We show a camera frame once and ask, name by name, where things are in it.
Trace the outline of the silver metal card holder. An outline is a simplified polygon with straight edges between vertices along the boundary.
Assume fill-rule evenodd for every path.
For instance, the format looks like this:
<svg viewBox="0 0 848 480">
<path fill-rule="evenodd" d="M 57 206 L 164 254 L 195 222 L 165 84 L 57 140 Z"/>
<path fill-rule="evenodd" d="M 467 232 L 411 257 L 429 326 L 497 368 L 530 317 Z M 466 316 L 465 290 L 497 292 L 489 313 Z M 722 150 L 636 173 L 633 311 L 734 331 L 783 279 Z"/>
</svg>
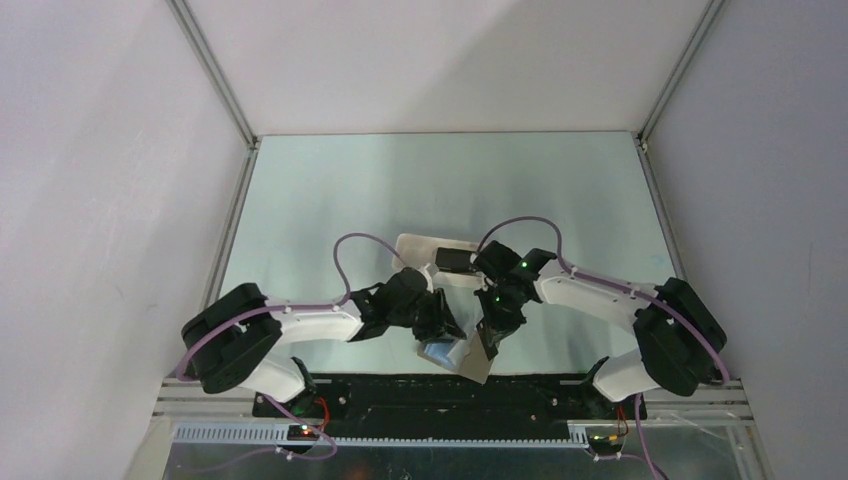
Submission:
<svg viewBox="0 0 848 480">
<path fill-rule="evenodd" d="M 449 373 L 483 385 L 489 378 L 493 361 L 487 356 L 480 331 L 481 327 L 475 326 L 465 339 L 422 343 L 417 354 Z"/>
</svg>

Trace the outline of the black credit card stack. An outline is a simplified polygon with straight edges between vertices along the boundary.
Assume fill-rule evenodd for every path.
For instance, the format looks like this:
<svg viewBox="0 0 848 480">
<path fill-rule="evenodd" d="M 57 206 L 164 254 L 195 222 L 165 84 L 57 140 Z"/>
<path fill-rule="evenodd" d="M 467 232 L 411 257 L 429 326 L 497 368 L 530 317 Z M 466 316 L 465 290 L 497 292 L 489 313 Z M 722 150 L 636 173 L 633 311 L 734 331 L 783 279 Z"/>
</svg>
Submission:
<svg viewBox="0 0 848 480">
<path fill-rule="evenodd" d="M 441 272 L 470 274 L 474 271 L 474 252 L 457 248 L 438 247 L 435 265 Z"/>
</svg>

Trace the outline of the white plastic tray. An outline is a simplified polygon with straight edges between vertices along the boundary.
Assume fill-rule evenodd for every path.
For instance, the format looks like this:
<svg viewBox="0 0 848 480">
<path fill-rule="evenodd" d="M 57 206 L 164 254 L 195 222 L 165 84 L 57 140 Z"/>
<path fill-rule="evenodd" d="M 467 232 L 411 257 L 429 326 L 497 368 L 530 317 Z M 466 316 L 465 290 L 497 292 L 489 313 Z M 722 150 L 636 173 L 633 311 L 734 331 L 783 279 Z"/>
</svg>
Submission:
<svg viewBox="0 0 848 480">
<path fill-rule="evenodd" d="M 436 264 L 436 254 L 439 247 L 453 248 L 475 252 L 478 243 L 464 240 L 445 239 L 402 233 L 396 239 L 395 250 L 400 258 L 392 258 L 392 268 L 401 270 L 405 265 L 421 268 L 427 264 Z M 440 286 L 479 289 L 484 285 L 480 273 L 448 273 L 440 270 L 433 275 L 433 283 Z"/>
</svg>

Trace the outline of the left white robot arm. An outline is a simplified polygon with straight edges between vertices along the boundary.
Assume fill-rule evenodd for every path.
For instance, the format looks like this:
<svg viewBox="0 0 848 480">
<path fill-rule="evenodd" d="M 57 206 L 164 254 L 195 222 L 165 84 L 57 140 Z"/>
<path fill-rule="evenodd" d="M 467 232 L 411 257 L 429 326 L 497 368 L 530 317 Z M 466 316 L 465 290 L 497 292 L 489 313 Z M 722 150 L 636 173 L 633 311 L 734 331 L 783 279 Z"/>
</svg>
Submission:
<svg viewBox="0 0 848 480">
<path fill-rule="evenodd" d="M 441 288 L 422 269 L 403 268 L 387 281 L 351 291 L 329 304 L 271 305 L 257 284 L 243 283 L 189 320 L 186 347 L 176 368 L 181 381 L 197 381 L 207 394 L 240 387 L 267 394 L 292 416 L 316 403 L 304 362 L 283 358 L 283 345 L 319 340 L 371 340 L 392 327 L 427 345 L 464 340 Z"/>
</svg>

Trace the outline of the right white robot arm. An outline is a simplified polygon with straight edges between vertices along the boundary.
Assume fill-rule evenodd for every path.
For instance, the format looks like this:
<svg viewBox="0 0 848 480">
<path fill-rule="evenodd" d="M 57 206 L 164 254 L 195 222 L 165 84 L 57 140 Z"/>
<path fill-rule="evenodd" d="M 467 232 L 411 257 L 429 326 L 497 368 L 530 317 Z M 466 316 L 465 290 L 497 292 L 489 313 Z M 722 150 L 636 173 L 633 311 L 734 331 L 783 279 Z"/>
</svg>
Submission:
<svg viewBox="0 0 848 480">
<path fill-rule="evenodd" d="M 553 252 L 534 248 L 519 256 L 496 241 L 472 254 L 471 265 L 484 279 L 474 294 L 483 311 L 477 331 L 488 359 L 526 324 L 523 308 L 530 302 L 575 309 L 636 339 L 635 349 L 590 370 L 581 402 L 593 417 L 606 418 L 623 400 L 646 391 L 688 397 L 725 376 L 718 354 L 726 333 L 681 279 L 653 285 L 605 278 L 569 266 Z"/>
</svg>

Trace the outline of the right small circuit board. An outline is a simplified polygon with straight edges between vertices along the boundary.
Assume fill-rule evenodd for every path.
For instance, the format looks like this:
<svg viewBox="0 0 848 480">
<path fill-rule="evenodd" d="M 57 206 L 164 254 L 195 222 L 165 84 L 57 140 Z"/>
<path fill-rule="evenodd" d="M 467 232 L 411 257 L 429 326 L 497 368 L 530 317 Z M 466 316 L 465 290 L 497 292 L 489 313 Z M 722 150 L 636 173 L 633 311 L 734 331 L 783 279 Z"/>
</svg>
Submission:
<svg viewBox="0 0 848 480">
<path fill-rule="evenodd" d="M 619 451 L 623 448 L 624 442 L 626 441 L 625 435 L 608 435 L 608 436 L 590 436 L 588 438 L 588 445 L 591 449 L 595 451 L 599 450 L 613 450 Z"/>
</svg>

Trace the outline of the small circuit board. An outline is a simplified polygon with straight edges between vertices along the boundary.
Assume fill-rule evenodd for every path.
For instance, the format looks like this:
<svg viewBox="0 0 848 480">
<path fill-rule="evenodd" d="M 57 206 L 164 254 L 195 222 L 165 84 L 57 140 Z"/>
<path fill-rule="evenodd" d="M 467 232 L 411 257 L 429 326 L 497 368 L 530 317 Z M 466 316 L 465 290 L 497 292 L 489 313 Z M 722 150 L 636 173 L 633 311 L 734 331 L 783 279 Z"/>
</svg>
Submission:
<svg viewBox="0 0 848 480">
<path fill-rule="evenodd" d="M 320 430 L 310 425 L 290 425 L 286 434 L 288 441 L 317 441 Z"/>
<path fill-rule="evenodd" d="M 626 441 L 625 435 L 608 435 L 608 436 L 590 436 L 588 438 L 588 445 L 591 449 L 595 451 L 599 450 L 613 450 L 619 451 L 623 448 L 624 442 Z"/>
</svg>

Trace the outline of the left small circuit board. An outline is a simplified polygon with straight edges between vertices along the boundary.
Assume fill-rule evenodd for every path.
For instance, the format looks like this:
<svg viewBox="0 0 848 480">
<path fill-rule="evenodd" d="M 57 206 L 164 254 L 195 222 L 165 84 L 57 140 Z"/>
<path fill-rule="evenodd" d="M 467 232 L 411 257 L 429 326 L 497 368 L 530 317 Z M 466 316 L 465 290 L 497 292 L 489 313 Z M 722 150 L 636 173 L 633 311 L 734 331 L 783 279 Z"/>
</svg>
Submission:
<svg viewBox="0 0 848 480">
<path fill-rule="evenodd" d="M 317 441 L 320 430 L 310 425 L 290 425 L 286 434 L 288 441 Z"/>
</svg>

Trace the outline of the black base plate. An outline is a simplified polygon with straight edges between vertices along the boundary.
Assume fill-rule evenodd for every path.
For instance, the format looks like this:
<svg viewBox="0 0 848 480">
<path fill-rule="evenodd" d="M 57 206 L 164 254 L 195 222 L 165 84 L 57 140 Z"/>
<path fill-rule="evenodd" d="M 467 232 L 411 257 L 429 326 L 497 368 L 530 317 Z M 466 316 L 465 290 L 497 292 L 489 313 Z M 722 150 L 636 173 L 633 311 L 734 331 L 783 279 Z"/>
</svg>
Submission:
<svg viewBox="0 0 848 480">
<path fill-rule="evenodd" d="M 483 385 L 458 375 L 318 374 L 315 384 L 324 402 L 303 415 L 327 419 L 333 438 L 569 439 L 571 422 L 647 417 L 579 374 L 496 375 Z"/>
</svg>

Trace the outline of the right aluminium frame post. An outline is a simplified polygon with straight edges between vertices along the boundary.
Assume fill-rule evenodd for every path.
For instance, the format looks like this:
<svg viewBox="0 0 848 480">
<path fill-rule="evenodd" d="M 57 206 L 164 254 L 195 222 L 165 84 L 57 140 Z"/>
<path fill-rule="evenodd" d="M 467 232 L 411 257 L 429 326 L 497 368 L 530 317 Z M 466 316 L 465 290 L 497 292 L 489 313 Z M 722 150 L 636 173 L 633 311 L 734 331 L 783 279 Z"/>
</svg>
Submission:
<svg viewBox="0 0 848 480">
<path fill-rule="evenodd" d="M 726 0 L 709 0 L 703 9 L 695 27 L 690 33 L 685 45 L 677 57 L 673 67 L 653 102 L 637 138 L 640 148 L 646 152 L 650 138 L 659 124 L 669 102 L 683 81 L 696 55 L 702 48 L 715 22 L 727 4 Z"/>
</svg>

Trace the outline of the aluminium frame post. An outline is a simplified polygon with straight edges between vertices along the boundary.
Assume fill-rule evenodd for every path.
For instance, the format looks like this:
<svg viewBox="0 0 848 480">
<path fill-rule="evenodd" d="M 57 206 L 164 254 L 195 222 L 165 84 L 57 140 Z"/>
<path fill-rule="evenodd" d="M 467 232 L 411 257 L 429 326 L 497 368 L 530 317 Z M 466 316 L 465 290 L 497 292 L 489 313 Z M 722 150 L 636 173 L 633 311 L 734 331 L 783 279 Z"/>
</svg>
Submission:
<svg viewBox="0 0 848 480">
<path fill-rule="evenodd" d="M 167 0 L 172 14 L 205 72 L 213 90 L 218 96 L 225 112 L 229 116 L 244 144 L 252 149 L 257 144 L 257 134 L 250 126 L 247 116 L 237 98 L 227 75 L 220 64 L 203 28 L 189 1 Z"/>
<path fill-rule="evenodd" d="M 683 81 L 696 55 L 702 48 L 715 22 L 727 4 L 726 0 L 709 0 L 703 9 L 695 27 L 690 33 L 685 45 L 677 57 L 673 67 L 653 102 L 637 138 L 640 148 L 646 152 L 650 138 L 659 124 L 669 102 Z"/>
</svg>

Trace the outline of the left aluminium frame post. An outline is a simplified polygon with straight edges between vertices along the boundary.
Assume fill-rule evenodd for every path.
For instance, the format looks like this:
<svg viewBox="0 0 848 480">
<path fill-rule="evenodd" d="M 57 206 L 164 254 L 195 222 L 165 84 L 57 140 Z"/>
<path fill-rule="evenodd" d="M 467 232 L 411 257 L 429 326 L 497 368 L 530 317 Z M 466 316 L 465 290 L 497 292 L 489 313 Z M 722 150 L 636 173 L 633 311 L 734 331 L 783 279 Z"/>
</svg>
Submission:
<svg viewBox="0 0 848 480">
<path fill-rule="evenodd" d="M 205 72 L 213 90 L 218 96 L 225 112 L 229 116 L 244 144 L 252 149 L 257 144 L 257 134 L 250 126 L 247 116 L 237 98 L 227 75 L 220 64 L 203 28 L 189 1 L 167 0 L 172 14 Z"/>
</svg>

